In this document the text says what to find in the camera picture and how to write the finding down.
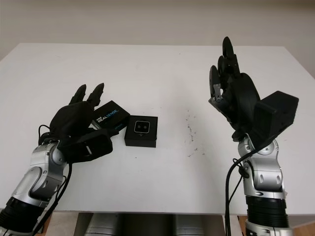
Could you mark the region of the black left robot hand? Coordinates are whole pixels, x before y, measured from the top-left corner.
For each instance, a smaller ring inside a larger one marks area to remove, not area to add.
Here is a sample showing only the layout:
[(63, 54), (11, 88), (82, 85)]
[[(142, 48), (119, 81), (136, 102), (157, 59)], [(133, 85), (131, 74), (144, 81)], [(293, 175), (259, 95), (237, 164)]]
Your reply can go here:
[(106, 140), (119, 134), (115, 129), (90, 128), (95, 115), (95, 107), (100, 104), (104, 83), (96, 86), (84, 100), (87, 86), (81, 85), (72, 96), (68, 105), (61, 107), (50, 122), (48, 138), (54, 140)]

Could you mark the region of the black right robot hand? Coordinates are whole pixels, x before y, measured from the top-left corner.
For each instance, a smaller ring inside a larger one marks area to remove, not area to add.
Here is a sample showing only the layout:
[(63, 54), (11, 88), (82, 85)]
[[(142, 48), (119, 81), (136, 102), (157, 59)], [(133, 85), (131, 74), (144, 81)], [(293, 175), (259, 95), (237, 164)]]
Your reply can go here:
[(233, 141), (241, 141), (253, 126), (254, 107), (260, 97), (250, 76), (240, 72), (229, 37), (223, 40), (218, 65), (210, 68), (209, 84), (209, 103), (234, 129)]

